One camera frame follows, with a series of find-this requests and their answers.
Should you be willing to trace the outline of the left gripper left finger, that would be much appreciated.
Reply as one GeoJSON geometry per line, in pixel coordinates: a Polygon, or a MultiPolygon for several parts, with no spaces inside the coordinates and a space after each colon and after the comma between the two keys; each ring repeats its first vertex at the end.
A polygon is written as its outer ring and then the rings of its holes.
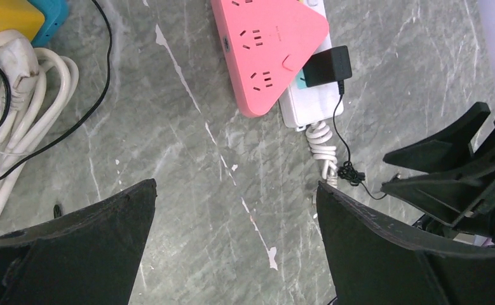
{"type": "Polygon", "coordinates": [[[127,304],[153,223],[147,179],[0,236],[0,304],[127,304]]]}

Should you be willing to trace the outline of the black power adapter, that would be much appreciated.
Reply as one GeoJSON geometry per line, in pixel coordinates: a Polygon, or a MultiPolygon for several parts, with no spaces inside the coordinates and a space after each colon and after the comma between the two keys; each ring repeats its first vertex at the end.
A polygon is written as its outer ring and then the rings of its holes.
{"type": "Polygon", "coordinates": [[[302,71],[308,88],[351,78],[353,72],[348,47],[336,46],[312,55],[302,71]]]}

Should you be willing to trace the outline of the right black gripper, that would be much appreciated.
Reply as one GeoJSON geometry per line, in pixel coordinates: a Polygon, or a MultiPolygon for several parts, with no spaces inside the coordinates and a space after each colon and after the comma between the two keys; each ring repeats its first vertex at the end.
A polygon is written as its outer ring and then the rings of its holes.
{"type": "Polygon", "coordinates": [[[495,247],[495,121],[474,153],[471,146],[490,113],[485,102],[476,102],[440,132],[384,155],[387,164],[429,173],[381,188],[424,212],[414,227],[449,239],[479,235],[484,246],[495,247]]]}

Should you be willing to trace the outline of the pink triangular power strip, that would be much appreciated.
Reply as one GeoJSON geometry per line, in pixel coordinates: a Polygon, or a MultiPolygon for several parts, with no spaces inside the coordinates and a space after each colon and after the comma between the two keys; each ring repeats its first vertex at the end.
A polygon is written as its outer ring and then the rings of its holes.
{"type": "Polygon", "coordinates": [[[212,1],[237,106],[267,114],[329,34],[320,13],[294,0],[212,1]]]}

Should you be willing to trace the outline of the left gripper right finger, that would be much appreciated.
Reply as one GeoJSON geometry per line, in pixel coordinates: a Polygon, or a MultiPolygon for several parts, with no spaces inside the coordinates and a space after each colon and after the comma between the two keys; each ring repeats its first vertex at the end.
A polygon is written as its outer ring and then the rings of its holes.
{"type": "Polygon", "coordinates": [[[495,248],[414,228],[324,182],[316,209],[338,304],[495,304],[495,248]]]}

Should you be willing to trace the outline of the white long power strip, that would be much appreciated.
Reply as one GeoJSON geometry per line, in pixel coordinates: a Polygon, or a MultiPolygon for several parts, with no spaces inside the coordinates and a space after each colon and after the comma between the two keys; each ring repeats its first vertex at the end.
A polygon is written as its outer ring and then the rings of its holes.
{"type": "Polygon", "coordinates": [[[319,52],[336,47],[332,44],[329,22],[323,1],[301,1],[311,10],[309,18],[299,24],[301,68],[279,99],[285,126],[302,130],[308,125],[339,115],[343,106],[339,101],[344,95],[344,81],[308,88],[303,67],[309,58],[319,52]]]}

